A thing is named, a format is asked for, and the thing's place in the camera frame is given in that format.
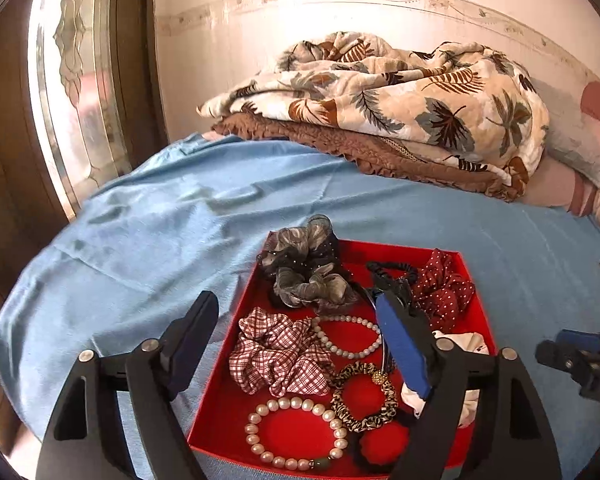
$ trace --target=folded blanket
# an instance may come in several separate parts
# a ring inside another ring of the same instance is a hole
[[[481,163],[506,186],[520,176],[520,194],[548,127],[528,73],[501,52],[446,42],[424,54],[359,32],[301,41],[198,109],[216,118],[245,110],[428,144],[435,149],[421,155],[432,162]]]
[[[234,134],[245,140],[288,139],[323,153],[343,156],[355,162],[360,171],[394,178],[407,178],[437,186],[455,187],[465,191],[510,202],[516,198],[520,177],[513,176],[514,186],[504,186],[495,174],[478,164],[466,163],[462,169],[422,160],[409,147],[415,142],[359,134],[318,124],[293,123],[264,118],[262,115],[238,112],[213,126],[221,135]]]

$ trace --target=small pearl bracelet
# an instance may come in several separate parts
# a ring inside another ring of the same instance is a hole
[[[264,446],[260,443],[260,437],[257,435],[259,431],[258,424],[262,421],[262,417],[269,415],[270,412],[276,412],[278,409],[288,410],[289,408],[294,410],[302,408],[304,412],[312,412],[329,423],[329,427],[333,430],[333,436],[336,440],[328,456],[314,460],[307,460],[305,458],[301,458],[300,460],[296,460],[295,458],[285,459],[281,456],[275,456],[272,452],[264,449]],[[333,410],[327,410],[322,404],[314,404],[311,399],[302,400],[300,397],[294,397],[291,400],[286,397],[278,400],[271,399],[266,404],[257,405],[255,413],[251,413],[248,419],[249,423],[244,427],[244,432],[247,434],[247,444],[251,446],[251,452],[259,455],[260,460],[265,464],[270,463],[278,469],[282,469],[283,467],[289,469],[289,471],[295,471],[296,469],[298,471],[327,469],[330,461],[342,457],[343,449],[349,445],[345,438],[347,436],[347,429],[342,427],[342,421],[336,418]]]
[[[320,328],[320,324],[319,324],[320,320],[323,320],[323,321],[350,321],[352,323],[358,323],[362,326],[366,326],[367,328],[370,328],[371,330],[373,330],[374,332],[376,332],[378,334],[380,333],[380,329],[378,328],[378,325],[371,323],[368,319],[363,319],[361,317],[356,317],[356,316],[318,316],[318,317],[314,317],[311,320],[311,325],[314,329],[314,332],[318,336],[320,343],[327,350],[333,352],[337,356],[346,357],[347,359],[362,359],[362,358],[367,357],[368,355],[372,354],[376,350],[378,350],[378,348],[380,348],[380,345],[382,344],[382,336],[378,335],[378,339],[376,339],[376,341],[372,345],[369,345],[369,347],[364,349],[362,352],[349,352],[349,351],[343,350],[342,348],[338,348],[331,341],[329,341],[329,338],[324,333],[324,330],[322,330]]]

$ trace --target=white scrunchie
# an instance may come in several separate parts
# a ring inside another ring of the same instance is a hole
[[[440,330],[436,330],[433,335],[436,339],[439,337],[447,337],[456,343],[462,350],[467,352],[489,354],[489,349],[484,343],[484,338],[477,332],[447,335],[440,332]],[[413,408],[413,414],[416,417],[420,417],[426,402],[422,400],[416,392],[410,390],[406,384],[402,385],[400,396],[402,397],[402,402]],[[478,409],[479,396],[480,390],[467,390],[467,392],[464,394],[464,405],[462,406],[462,413],[460,414],[458,428],[466,428],[475,420],[475,412]]]

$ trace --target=bed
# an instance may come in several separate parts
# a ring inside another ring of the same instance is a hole
[[[600,444],[600,404],[566,374],[540,367],[536,344],[563,328],[600,331],[600,229],[563,210],[361,174],[354,164],[283,140],[209,142],[193,135],[100,189],[24,270],[0,313],[0,377],[42,438],[76,356],[134,348],[183,316],[202,290],[221,317],[188,390],[196,412],[231,309],[266,233],[328,215],[338,237],[460,251],[499,346],[525,362],[573,479]],[[151,478],[121,394],[141,478]],[[273,478],[200,457],[210,479]]]

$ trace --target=pearl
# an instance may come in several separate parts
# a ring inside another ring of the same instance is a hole
[[[322,404],[316,404],[311,412],[314,415],[322,416],[322,414],[326,411],[326,408]]]

